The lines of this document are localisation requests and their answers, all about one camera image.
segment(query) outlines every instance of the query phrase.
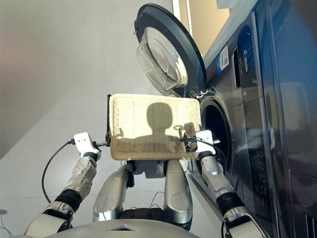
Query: washing machine door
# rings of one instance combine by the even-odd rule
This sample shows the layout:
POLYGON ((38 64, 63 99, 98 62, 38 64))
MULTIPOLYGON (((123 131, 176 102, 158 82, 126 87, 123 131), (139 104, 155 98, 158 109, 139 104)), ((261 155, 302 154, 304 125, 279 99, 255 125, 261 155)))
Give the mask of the washing machine door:
POLYGON ((146 4, 134 21, 140 43, 137 57, 151 83, 163 95, 173 91, 196 97, 206 83, 201 54, 182 23, 168 10, 146 4))

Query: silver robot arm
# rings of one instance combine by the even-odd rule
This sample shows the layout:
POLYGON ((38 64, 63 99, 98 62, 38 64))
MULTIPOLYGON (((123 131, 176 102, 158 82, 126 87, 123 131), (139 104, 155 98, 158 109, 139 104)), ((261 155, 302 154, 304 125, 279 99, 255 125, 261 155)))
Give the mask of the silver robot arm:
POLYGON ((80 159, 61 194, 27 227, 25 235, 43 238, 71 227, 73 214, 89 194, 96 175, 96 162, 101 151, 95 148, 88 133, 74 135, 80 159))
POLYGON ((211 199, 217 204, 223 215, 226 237, 266 237, 224 176, 222 165, 215 158, 216 151, 211 146, 213 144, 211 131, 198 131, 196 138, 197 150, 195 157, 201 162, 202 177, 208 184, 208 189, 212 195, 211 199))

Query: barcode sticker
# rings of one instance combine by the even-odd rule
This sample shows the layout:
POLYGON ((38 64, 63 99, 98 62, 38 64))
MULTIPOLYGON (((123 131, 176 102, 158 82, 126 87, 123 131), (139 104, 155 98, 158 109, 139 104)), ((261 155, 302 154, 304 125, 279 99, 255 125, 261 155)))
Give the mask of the barcode sticker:
POLYGON ((225 46, 220 52, 219 63, 221 71, 229 65, 228 46, 225 46))

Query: black joint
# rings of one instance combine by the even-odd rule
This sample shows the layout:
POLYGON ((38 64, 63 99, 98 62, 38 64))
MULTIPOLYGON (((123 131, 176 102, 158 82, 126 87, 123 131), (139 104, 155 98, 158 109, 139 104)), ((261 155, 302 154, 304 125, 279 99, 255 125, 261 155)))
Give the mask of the black joint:
POLYGON ((167 165, 168 165, 168 160, 164 162, 164 166, 163 166, 163 174, 166 177, 166 172, 167 172, 167 165))
POLYGON ((64 213, 61 213, 61 212, 56 211, 54 209, 48 209, 43 213, 48 214, 48 215, 53 216, 53 217, 61 218, 61 219, 66 220, 66 221, 70 221, 70 218, 73 215, 71 211, 68 211, 67 214, 64 214, 64 213))
POLYGON ((231 228, 239 226, 243 223, 249 222, 250 220, 251 220, 250 217, 242 216, 242 217, 239 217, 239 218, 233 220, 232 222, 228 221, 228 219, 226 218, 225 223, 226 223, 226 227, 228 229, 231 229, 231 228))
POLYGON ((132 171, 133 172, 135 172, 137 170, 137 167, 135 166, 135 161, 129 160, 129 161, 127 161, 127 164, 131 164, 132 165, 132 171))
POLYGON ((217 198, 216 202, 222 215, 232 208, 244 206, 243 202, 235 192, 224 193, 217 198))
POLYGON ((61 192, 61 194, 55 199, 55 201, 68 204, 69 206, 71 206, 74 212, 76 212, 83 199, 81 198, 79 192, 72 189, 67 189, 61 192))
POLYGON ((203 152, 200 152, 198 154, 198 158, 201 160, 203 157, 206 157, 206 156, 213 156, 213 153, 211 151, 203 151, 203 152))
POLYGON ((94 152, 86 152, 83 157, 86 157, 86 156, 93 158, 95 161, 97 161, 98 159, 98 155, 95 154, 94 152))
POLYGON ((128 172, 128 181, 127 181, 127 187, 133 187, 134 186, 134 176, 131 171, 128 172))

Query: floor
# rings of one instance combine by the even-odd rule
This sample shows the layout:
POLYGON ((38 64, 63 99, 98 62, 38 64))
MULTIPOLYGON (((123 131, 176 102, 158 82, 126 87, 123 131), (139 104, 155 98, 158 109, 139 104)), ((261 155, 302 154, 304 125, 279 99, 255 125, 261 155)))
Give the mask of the floor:
MULTIPOLYGON (((0 214, 14 235, 47 206, 41 175, 52 153, 74 134, 104 141, 106 97, 113 93, 156 94, 141 70, 133 22, 147 0, 1 0, 0 8, 0 214)), ((172 10, 170 0, 153 1, 172 10)), ((60 193, 78 160, 68 146, 46 175, 51 199, 60 193)), ((102 149, 90 195, 73 225, 92 221, 92 206, 105 179, 120 167, 102 149)), ((124 208, 148 207, 164 179, 135 177, 124 208)), ((192 192, 191 232, 219 237, 219 221, 206 214, 192 192)), ((162 207, 163 197, 155 199, 162 207)), ((0 237, 8 237, 0 229, 0 237)))

